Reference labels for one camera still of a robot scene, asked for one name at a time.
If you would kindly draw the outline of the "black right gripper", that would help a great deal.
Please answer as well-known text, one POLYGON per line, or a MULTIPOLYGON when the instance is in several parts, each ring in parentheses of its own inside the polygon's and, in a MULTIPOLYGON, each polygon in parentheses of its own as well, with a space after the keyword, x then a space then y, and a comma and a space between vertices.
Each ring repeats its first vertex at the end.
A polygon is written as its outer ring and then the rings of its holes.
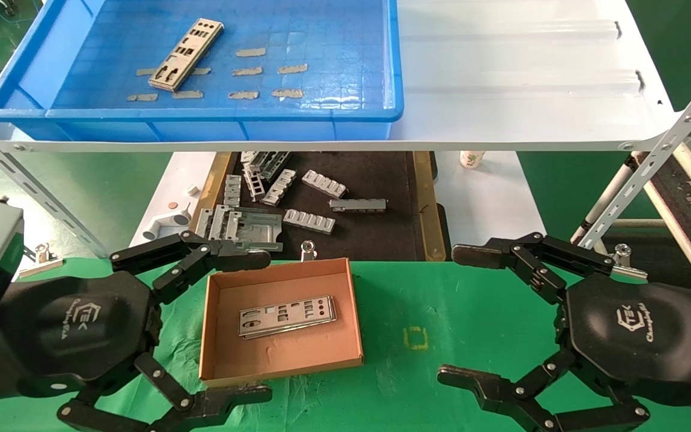
POLYGON ((546 303, 564 304, 573 350, 557 351, 515 382, 439 366, 438 382, 470 391, 480 410, 508 416, 525 431, 634 431, 651 415, 632 394, 662 405, 691 406, 690 288, 614 281, 601 275, 611 275, 612 258, 542 233, 455 244, 452 260, 465 267, 509 269, 546 303), (567 290, 553 268, 587 278, 567 290), (537 398, 568 373, 611 404, 549 412, 537 398))

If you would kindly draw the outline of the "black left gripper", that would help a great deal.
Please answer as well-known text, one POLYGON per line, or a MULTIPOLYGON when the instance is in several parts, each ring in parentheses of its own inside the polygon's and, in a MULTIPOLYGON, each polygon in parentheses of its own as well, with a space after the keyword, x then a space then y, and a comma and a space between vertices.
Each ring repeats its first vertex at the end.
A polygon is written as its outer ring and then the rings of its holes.
POLYGON ((77 392, 58 420, 79 431, 191 431, 227 422, 233 409, 272 399, 265 385, 190 394, 151 355, 170 304, 214 271, 260 270, 266 250, 174 233, 110 256, 106 277, 12 284, 0 301, 0 399, 77 392), (134 275, 170 265, 151 284, 134 275), (153 423, 99 410, 102 395, 142 375, 170 403, 153 423))

